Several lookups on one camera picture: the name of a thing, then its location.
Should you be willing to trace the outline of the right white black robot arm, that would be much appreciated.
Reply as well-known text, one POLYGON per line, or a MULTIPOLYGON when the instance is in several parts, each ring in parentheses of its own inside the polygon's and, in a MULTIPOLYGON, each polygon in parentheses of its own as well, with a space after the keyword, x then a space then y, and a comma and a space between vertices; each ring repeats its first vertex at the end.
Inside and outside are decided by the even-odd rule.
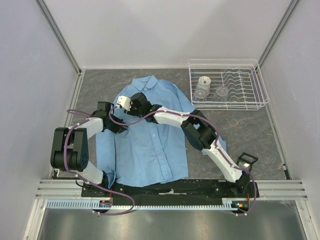
POLYGON ((180 128, 192 147, 211 158, 229 182, 229 191, 235 197, 242 196, 250 183, 250 174, 239 167, 220 144, 219 134, 212 123, 199 111, 180 112, 159 104, 151 104, 138 92, 132 97, 120 96, 117 104, 128 115, 155 124, 180 128))

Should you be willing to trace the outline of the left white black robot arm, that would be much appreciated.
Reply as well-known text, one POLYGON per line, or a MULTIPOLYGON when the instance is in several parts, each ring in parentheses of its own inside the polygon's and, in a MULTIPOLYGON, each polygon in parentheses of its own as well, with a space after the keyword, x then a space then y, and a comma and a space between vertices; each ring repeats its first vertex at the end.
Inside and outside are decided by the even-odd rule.
POLYGON ((67 112, 84 116, 85 120, 74 126, 55 129, 50 164, 54 169, 74 174, 87 184, 93 184, 92 191, 104 197, 110 191, 112 178, 90 161, 89 139, 105 130, 122 133, 127 129, 126 123, 106 111, 95 111, 92 115, 75 109, 68 109, 67 112))

